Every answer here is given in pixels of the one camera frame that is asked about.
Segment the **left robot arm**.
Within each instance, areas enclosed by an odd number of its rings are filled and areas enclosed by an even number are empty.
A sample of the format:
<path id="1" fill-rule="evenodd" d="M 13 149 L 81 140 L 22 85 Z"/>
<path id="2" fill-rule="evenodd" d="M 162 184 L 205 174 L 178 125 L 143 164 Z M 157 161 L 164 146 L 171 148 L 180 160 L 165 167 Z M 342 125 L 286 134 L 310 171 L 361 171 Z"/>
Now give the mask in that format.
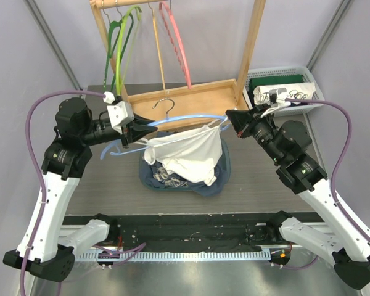
<path id="1" fill-rule="evenodd" d="M 76 257 L 103 243 L 114 245 L 119 238 L 118 221 L 97 214 L 67 237 L 59 237 L 69 201 L 93 156 L 91 146 L 121 140 L 125 145 L 157 131 L 152 120 L 126 115 L 122 133 L 112 128 L 108 118 L 93 119 L 84 99 L 62 101 L 55 115 L 55 139 L 37 167 L 43 182 L 28 229 L 18 247 L 5 253 L 3 262 L 22 273 L 52 282 L 63 282 Z"/>

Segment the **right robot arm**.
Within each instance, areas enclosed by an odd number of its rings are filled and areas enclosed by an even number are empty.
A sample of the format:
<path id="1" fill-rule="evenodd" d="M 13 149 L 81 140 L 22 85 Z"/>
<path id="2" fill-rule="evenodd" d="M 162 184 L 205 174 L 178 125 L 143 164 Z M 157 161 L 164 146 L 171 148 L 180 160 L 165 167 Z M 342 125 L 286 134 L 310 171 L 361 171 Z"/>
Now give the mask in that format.
<path id="1" fill-rule="evenodd" d="M 306 150 L 312 140 L 306 126 L 295 120 L 280 127 L 268 106 L 251 110 L 227 110 L 237 137 L 252 137 L 278 167 L 279 180 L 323 219 L 333 234 L 327 235 L 280 211 L 268 221 L 266 236 L 272 243 L 283 240 L 301 245 L 333 266 L 353 289 L 370 284 L 370 228 L 339 196 L 333 179 Z"/>

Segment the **yellow wooden hanger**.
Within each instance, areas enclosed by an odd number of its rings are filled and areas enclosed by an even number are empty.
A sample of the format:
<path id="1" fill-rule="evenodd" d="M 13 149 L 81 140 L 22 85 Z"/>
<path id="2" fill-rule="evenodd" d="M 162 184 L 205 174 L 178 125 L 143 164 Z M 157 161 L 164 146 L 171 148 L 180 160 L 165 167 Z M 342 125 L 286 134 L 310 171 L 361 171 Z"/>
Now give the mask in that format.
<path id="1" fill-rule="evenodd" d="M 157 29 L 157 18 L 155 14 L 154 8 L 151 6 L 151 1 L 147 1 L 148 7 L 151 10 L 152 13 L 152 25 L 154 29 L 154 36 L 155 36 L 155 45 L 157 48 L 157 56 L 158 56 L 158 62 L 160 67 L 160 76 L 162 81 L 162 88 L 165 94 L 169 94 L 167 87 L 166 87 L 166 81 L 165 81 L 165 74 L 164 74 L 164 68 L 163 68 L 163 61 L 162 61 L 162 55 L 160 50 L 160 41 L 158 37 L 158 29 Z"/>

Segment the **dark green hanger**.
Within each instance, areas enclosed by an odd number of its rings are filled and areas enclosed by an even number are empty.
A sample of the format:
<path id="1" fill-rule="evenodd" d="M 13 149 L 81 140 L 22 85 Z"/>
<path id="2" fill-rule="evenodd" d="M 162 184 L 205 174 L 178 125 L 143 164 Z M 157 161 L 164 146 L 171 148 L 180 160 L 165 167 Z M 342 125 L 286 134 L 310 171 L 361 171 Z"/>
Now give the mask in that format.
<path id="1" fill-rule="evenodd" d="M 110 21 L 109 17 L 107 17 L 109 21 L 109 30 L 108 30 L 108 35 L 107 35 L 107 57 L 106 57 L 106 62 L 105 62 L 105 72 L 104 72 L 104 80 L 103 80 L 103 90 L 107 90 L 107 75 L 108 75 L 108 70 L 109 70 L 109 65 L 111 62 L 113 62 L 112 69 L 113 69 L 113 78 L 111 82 L 111 87 L 110 87 L 110 92 L 113 93 L 115 88 L 115 64 L 117 61 L 117 43 L 118 43 L 118 34 L 120 30 L 120 24 L 121 24 L 121 19 L 119 21 Z"/>

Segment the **white tank top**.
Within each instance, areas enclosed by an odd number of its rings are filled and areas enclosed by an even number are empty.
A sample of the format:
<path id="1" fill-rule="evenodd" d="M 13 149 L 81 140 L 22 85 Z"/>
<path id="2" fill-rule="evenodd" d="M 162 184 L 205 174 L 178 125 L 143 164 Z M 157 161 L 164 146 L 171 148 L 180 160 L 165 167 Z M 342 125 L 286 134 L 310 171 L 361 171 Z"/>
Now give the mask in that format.
<path id="1" fill-rule="evenodd" d="M 168 173 L 211 186 L 223 153 L 220 133 L 220 125 L 205 125 L 150 140 L 142 138 L 138 143 L 146 146 L 144 160 L 149 165 L 159 162 Z"/>

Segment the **light blue hanger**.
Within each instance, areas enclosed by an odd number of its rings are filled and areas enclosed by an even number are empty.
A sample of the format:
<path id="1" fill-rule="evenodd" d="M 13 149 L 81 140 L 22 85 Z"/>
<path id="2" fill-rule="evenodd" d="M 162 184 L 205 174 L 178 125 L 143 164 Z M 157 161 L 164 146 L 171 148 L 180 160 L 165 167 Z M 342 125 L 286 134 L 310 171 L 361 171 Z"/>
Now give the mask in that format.
<path id="1" fill-rule="evenodd" d="M 155 103 L 155 105 L 152 107 L 152 109 L 155 109 L 159 105 L 159 103 L 161 103 L 163 101 L 170 101 L 171 102 L 171 107 L 169 109 L 167 109 L 166 112 L 165 112 L 165 118 L 160 119 L 160 120 L 155 120 L 152 123 L 148 123 L 147 124 L 148 126 L 157 127 L 157 126 L 160 126 L 160 125 L 165 125 L 167 123 L 173 123 L 173 122 L 176 122 L 176 121 L 195 120 L 195 119 L 213 119 L 213 121 L 210 124 L 214 123 L 215 121 L 220 121 L 221 124 L 228 121 L 228 117 L 226 115 L 214 115 L 214 114 L 203 114 L 203 113 L 195 113 L 195 114 L 190 114 L 190 115 L 178 115 L 178 116 L 171 117 L 169 115 L 169 112 L 175 107 L 175 101 L 173 99 L 170 99 L 170 98 L 167 98 L 167 97 L 158 100 Z M 109 153 L 111 156 L 119 157 L 119 156 L 122 156 L 122 155 L 128 155 L 128 154 L 132 154 L 132 153 L 135 153 L 135 152 L 141 152 L 141 151 L 146 150 L 146 148 L 143 147 L 143 148 L 133 149 L 133 150 L 130 150 L 130 151 L 127 151 L 127 152 L 122 152 L 119 148 L 119 143 L 120 143 L 119 140 L 115 140 L 114 142 L 111 142 L 110 144 L 108 144 L 102 150 L 102 152 L 100 154 L 100 157 L 99 157 L 100 160 L 103 160 L 107 153 Z"/>

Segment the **pink hanger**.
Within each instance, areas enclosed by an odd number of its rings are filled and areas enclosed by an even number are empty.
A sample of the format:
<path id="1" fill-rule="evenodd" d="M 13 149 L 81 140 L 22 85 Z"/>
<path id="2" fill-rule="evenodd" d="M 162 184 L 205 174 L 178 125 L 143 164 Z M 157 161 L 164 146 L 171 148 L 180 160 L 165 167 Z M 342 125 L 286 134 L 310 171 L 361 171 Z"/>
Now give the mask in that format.
<path id="1" fill-rule="evenodd" d="M 162 18 L 166 33 L 170 40 L 171 45 L 179 63 L 179 67 L 184 75 L 186 85 L 188 89 L 192 88 L 191 74 L 187 62 L 186 53 L 184 50 L 183 41 L 176 24 L 176 20 L 173 16 L 172 10 L 166 1 L 160 1 L 158 5 L 158 11 Z"/>

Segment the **lime green hanger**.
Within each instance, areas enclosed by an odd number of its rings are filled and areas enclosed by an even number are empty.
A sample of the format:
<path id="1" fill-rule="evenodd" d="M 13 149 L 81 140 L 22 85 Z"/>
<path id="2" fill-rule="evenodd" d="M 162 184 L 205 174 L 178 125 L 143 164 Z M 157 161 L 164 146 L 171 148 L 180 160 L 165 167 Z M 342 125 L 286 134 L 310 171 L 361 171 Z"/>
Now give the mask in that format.
<path id="1" fill-rule="evenodd" d="M 115 64 L 115 88 L 119 96 L 121 96 L 121 92 L 124 87 L 125 76 L 128 68 L 128 63 L 130 61 L 130 57 L 132 54 L 135 36 L 132 38 L 124 70 L 121 70 L 121 63 L 123 60 L 123 56 L 125 55 L 126 47 L 128 45 L 128 41 L 130 39 L 130 35 L 134 25 L 136 26 L 135 35 L 138 32 L 138 28 L 141 23 L 141 14 L 142 10 L 139 6 L 132 6 L 127 10 L 126 14 L 121 19 L 117 43 L 117 61 Z"/>

